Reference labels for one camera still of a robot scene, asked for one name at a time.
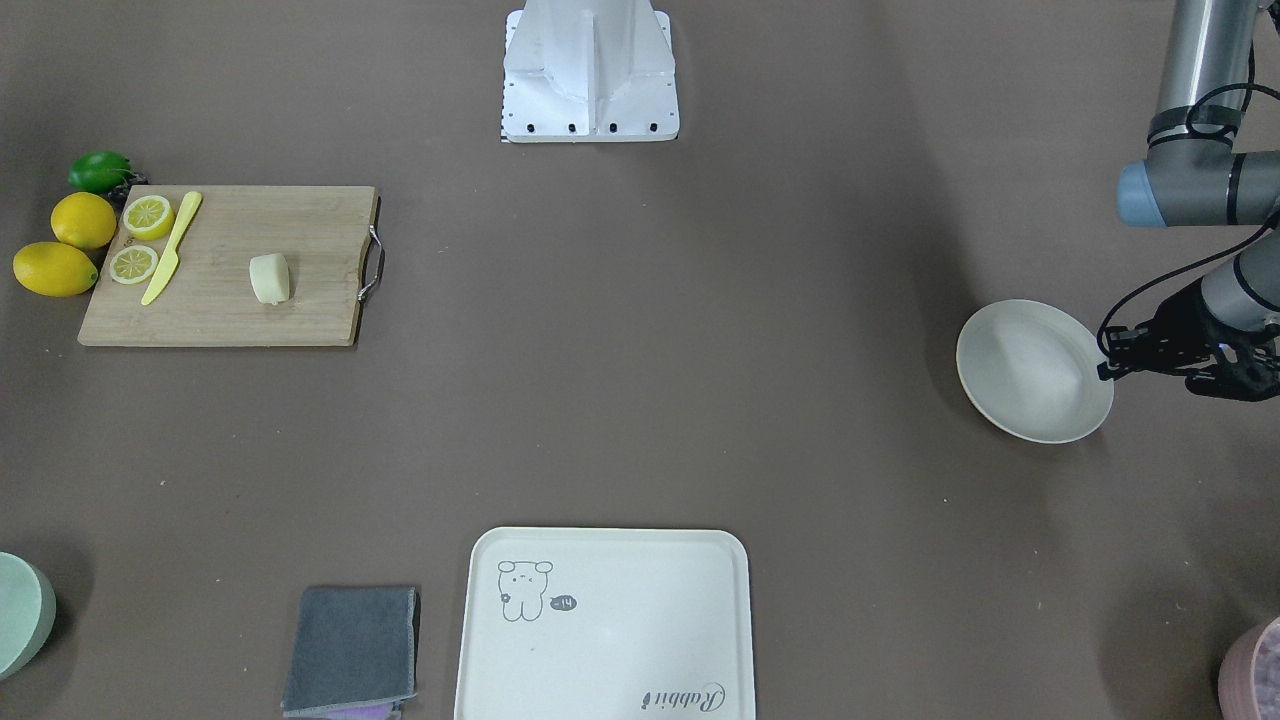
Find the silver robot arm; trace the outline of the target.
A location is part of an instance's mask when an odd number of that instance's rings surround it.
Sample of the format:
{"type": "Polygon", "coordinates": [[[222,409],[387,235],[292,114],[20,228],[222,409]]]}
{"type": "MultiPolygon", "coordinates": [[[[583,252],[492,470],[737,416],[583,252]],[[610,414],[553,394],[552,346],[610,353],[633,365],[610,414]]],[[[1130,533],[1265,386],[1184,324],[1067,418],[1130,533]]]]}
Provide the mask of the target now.
{"type": "Polygon", "coordinates": [[[1123,169],[1117,213],[1134,227],[1248,225],[1240,243],[1204,258],[1204,275],[1134,327],[1105,318],[1098,375],[1179,377],[1204,397],[1277,396],[1279,241],[1276,151],[1234,149],[1251,100],[1276,97],[1254,77],[1254,28],[1275,1],[1175,5],[1147,154],[1123,169]]]}

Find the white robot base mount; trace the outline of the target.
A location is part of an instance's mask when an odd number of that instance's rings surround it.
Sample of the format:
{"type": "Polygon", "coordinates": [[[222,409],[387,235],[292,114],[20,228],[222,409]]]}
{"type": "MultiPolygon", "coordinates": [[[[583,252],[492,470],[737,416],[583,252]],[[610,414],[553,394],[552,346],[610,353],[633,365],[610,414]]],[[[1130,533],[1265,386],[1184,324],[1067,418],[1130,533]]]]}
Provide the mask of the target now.
{"type": "Polygon", "coordinates": [[[500,140],[678,137],[671,19],[649,1],[527,1],[506,17],[500,140]]]}

